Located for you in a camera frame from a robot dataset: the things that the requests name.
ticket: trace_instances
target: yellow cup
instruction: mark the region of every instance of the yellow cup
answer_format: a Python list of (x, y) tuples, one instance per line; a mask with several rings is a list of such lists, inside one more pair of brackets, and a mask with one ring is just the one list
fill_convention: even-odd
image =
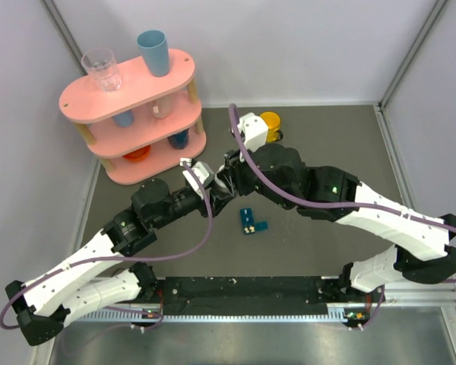
[(280, 130), (280, 117), (274, 112), (264, 112), (260, 115), (268, 127), (267, 142), (276, 142), (282, 139), (282, 131)]

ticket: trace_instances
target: robotic arm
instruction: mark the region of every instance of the robotic arm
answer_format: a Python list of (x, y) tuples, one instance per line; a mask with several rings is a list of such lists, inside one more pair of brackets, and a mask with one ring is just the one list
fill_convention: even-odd
[[(307, 167), (295, 149), (265, 144), (267, 126), (253, 113), (240, 118), (239, 132), (245, 137), (244, 144), (260, 171), (291, 195), (314, 202), (361, 202), (412, 212), (382, 197), (343, 170)], [(339, 290), (353, 288), (368, 293), (378, 286), (403, 279), (437, 284), (456, 272), (456, 248), (449, 246), (454, 235), (447, 230), (369, 208), (297, 206), (268, 189), (239, 151), (225, 153), (224, 164), (216, 173), (205, 163), (189, 162), (209, 191), (215, 217), (236, 196), (256, 192), (284, 209), (295, 208), (304, 217), (358, 227), (394, 244), (369, 260), (345, 265), (338, 280)], [(122, 258), (134, 256), (154, 242), (155, 230), (192, 211), (198, 210), (203, 217), (207, 216), (199, 186), (187, 172), (185, 179), (186, 186), (172, 193), (163, 180), (146, 180), (131, 197), (130, 207), (117, 214), (83, 248), (48, 271), (63, 268), (65, 272), (32, 288), (13, 304), (19, 326), (30, 345), (48, 341), (91, 311), (126, 300), (148, 301), (155, 296), (157, 279), (147, 264), (134, 264), (114, 278), (96, 284), (88, 282)], [(440, 218), (423, 217), (456, 227), (456, 217), (451, 214)], [(109, 256), (112, 261), (70, 266), (73, 262), (99, 256)], [(8, 297), (12, 298), (37, 279), (10, 283), (6, 287)]]

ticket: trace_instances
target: gray floor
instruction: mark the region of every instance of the gray floor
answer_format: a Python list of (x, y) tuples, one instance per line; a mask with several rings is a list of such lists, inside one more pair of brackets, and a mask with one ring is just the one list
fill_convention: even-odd
[(144, 335), (118, 328), (82, 347), (109, 326), (71, 325), (60, 341), (78, 354), (57, 349), (51, 365), (456, 365), (440, 309), (384, 309), (364, 332), (302, 323), (169, 323)]
[[(261, 113), (266, 108), (242, 109)], [(332, 165), (356, 176), (390, 199), (400, 200), (392, 168), (372, 106), (281, 107), (283, 144), (297, 148), (308, 166)], [(236, 148), (226, 109), (204, 109), (207, 147), (199, 157), (217, 168), (223, 153)], [(161, 173), (171, 191), (183, 186), (181, 167)], [(119, 186), (102, 169), (84, 234), (87, 242), (114, 214), (130, 204), (135, 186)], [(269, 229), (242, 234), (239, 209), (250, 207)], [(161, 256), (193, 247), (206, 221), (197, 212), (158, 232), (158, 240), (140, 256)], [(370, 233), (311, 221), (285, 211), (260, 195), (231, 202), (214, 222), (207, 246), (174, 262), (158, 262), (158, 276), (337, 275), (343, 265), (367, 259), (388, 246)]]

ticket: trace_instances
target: blue cup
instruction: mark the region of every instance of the blue cup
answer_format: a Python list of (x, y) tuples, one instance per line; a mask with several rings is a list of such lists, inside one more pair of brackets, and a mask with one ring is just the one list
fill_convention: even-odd
[(153, 76), (161, 78), (169, 73), (169, 48), (164, 33), (160, 30), (143, 32), (137, 37), (137, 45)]
[(113, 121), (118, 127), (129, 127), (134, 122), (134, 113), (131, 110), (113, 116)]
[(170, 145), (176, 150), (183, 150), (189, 143), (189, 130), (186, 129), (180, 133), (170, 135), (167, 137), (167, 141), (169, 141)]

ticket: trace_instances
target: shelf tier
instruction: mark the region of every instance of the shelf tier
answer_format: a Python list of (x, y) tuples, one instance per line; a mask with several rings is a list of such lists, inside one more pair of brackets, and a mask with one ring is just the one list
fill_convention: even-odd
[(122, 86), (111, 93), (98, 88), (91, 76), (73, 81), (59, 98), (59, 108), (72, 122), (91, 124), (171, 94), (186, 86), (195, 75), (192, 57), (179, 49), (169, 50), (170, 72), (156, 78), (142, 57), (118, 65)]
[(171, 147), (167, 139), (152, 144), (147, 158), (141, 162), (130, 162), (123, 157), (112, 159), (114, 170), (107, 171), (115, 183), (131, 185), (179, 165), (181, 157), (198, 156), (206, 146), (206, 134), (197, 134), (189, 129), (189, 144), (183, 150)]
[(90, 130), (97, 141), (88, 148), (99, 157), (121, 157), (194, 125), (201, 116), (201, 102), (190, 103), (185, 90), (171, 97), (173, 112), (165, 119), (154, 118), (151, 106), (143, 104), (133, 109), (135, 120), (129, 127), (118, 127), (111, 118), (93, 124)]

